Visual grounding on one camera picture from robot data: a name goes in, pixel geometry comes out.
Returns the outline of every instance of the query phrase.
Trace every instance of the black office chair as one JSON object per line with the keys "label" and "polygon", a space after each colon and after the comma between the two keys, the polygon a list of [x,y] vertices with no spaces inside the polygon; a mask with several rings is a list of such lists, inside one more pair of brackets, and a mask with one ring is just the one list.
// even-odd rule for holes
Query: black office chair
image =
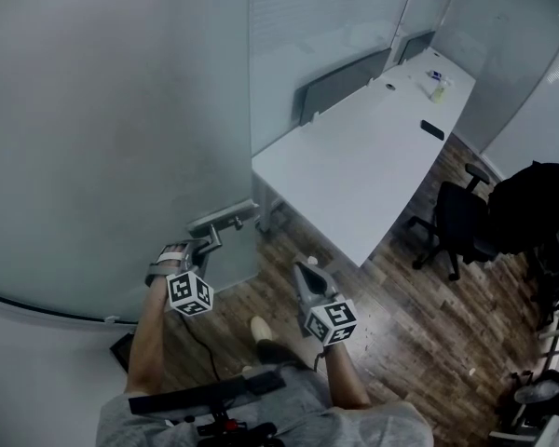
{"label": "black office chair", "polygon": [[409,226],[421,224],[439,238],[439,244],[428,256],[420,255],[413,263],[419,270],[440,251],[447,251],[459,280],[457,256],[464,263],[494,260],[499,253],[520,253],[541,244],[559,230],[559,164],[534,162],[513,177],[497,184],[487,203],[472,191],[488,175],[472,164],[466,164],[472,176],[468,187],[444,182],[439,189],[436,224],[418,217]]}

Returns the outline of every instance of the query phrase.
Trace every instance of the black cable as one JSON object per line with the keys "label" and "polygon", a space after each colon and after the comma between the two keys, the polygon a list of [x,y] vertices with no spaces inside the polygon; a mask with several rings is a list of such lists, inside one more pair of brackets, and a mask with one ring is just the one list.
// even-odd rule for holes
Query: black cable
{"label": "black cable", "polygon": [[213,359],[213,352],[211,351],[211,349],[205,344],[203,343],[200,339],[198,339],[195,334],[191,331],[190,327],[188,326],[188,323],[186,322],[186,318],[184,318],[184,316],[180,315],[180,318],[182,319],[184,326],[186,327],[186,330],[188,331],[188,334],[190,334],[193,339],[195,341],[197,341],[197,343],[199,343],[200,345],[202,345],[205,349],[207,349],[207,352],[209,353],[209,361],[211,362],[211,368],[213,369],[213,375],[215,376],[215,379],[217,379],[218,382],[222,382],[222,379],[220,378],[220,375],[217,373],[217,369],[215,368],[215,360]]}
{"label": "black cable", "polygon": [[317,365],[319,364],[319,359],[321,358],[325,358],[325,351],[321,351],[317,357],[315,358],[315,364],[313,365],[313,371],[316,373],[317,372]]}

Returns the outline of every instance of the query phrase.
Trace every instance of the floor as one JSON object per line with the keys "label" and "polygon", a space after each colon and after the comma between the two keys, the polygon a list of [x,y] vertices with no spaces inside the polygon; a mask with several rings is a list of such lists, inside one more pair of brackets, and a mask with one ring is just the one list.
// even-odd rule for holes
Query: floor
{"label": "floor", "polygon": [[[466,184],[464,164],[486,169],[455,136],[450,137],[424,182],[381,244],[357,269],[335,275],[359,311],[360,324],[348,351],[376,402],[408,400],[426,417],[437,445],[484,444],[496,426],[498,397],[511,385],[509,373],[532,367],[538,356],[538,311],[529,301],[535,287],[523,281],[523,257],[502,256],[492,264],[460,266],[450,282],[446,253],[421,271],[412,261],[425,251],[426,233],[408,229],[413,214],[430,220],[442,181]],[[487,196],[489,187],[477,189]],[[285,205],[259,236],[260,274],[216,295],[215,311],[190,321],[215,353],[223,378],[253,365],[248,328],[254,314],[266,318],[279,339],[309,365],[319,351],[296,324],[292,260],[314,255],[324,266],[334,254]],[[166,320],[166,381],[179,389],[213,381],[206,351],[190,339],[174,315]],[[324,375],[324,365],[320,364]]]}

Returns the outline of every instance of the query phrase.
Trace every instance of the leg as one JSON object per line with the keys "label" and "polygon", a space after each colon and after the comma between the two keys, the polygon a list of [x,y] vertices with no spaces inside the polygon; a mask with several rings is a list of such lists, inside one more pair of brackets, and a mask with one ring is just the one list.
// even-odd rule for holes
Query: leg
{"label": "leg", "polygon": [[459,265],[457,264],[457,253],[454,251],[449,252],[449,259],[451,260],[451,265],[454,267],[454,273],[449,276],[451,281],[458,281],[459,280]]}
{"label": "leg", "polygon": [[308,366],[286,347],[279,345],[269,339],[262,339],[257,343],[257,358],[261,364],[281,364],[293,362],[298,369],[307,370]]}
{"label": "leg", "polygon": [[432,249],[432,252],[429,253],[429,255],[427,255],[427,257],[424,260],[422,259],[422,255],[420,255],[416,260],[414,260],[414,262],[412,263],[412,267],[415,270],[420,270],[420,268],[422,268],[424,264],[432,262],[432,259],[435,258],[437,256],[437,253],[439,253],[441,250],[443,250],[443,245],[441,244],[437,245],[434,249]]}
{"label": "leg", "polygon": [[307,370],[308,366],[291,349],[271,340],[271,328],[261,317],[251,319],[251,334],[257,345],[257,358],[261,364],[281,364],[293,362],[298,369]]}

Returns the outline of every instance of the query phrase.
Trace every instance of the shoe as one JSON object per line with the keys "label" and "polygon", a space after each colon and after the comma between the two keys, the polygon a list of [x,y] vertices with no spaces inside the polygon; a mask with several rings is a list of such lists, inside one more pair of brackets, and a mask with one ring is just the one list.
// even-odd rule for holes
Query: shoe
{"label": "shoe", "polygon": [[269,325],[261,317],[253,317],[251,319],[251,334],[255,343],[264,339],[271,340],[273,337],[271,328],[269,328]]}
{"label": "shoe", "polygon": [[531,386],[520,387],[513,398],[518,404],[534,404],[551,400],[559,394],[559,383],[556,381],[541,381]]}

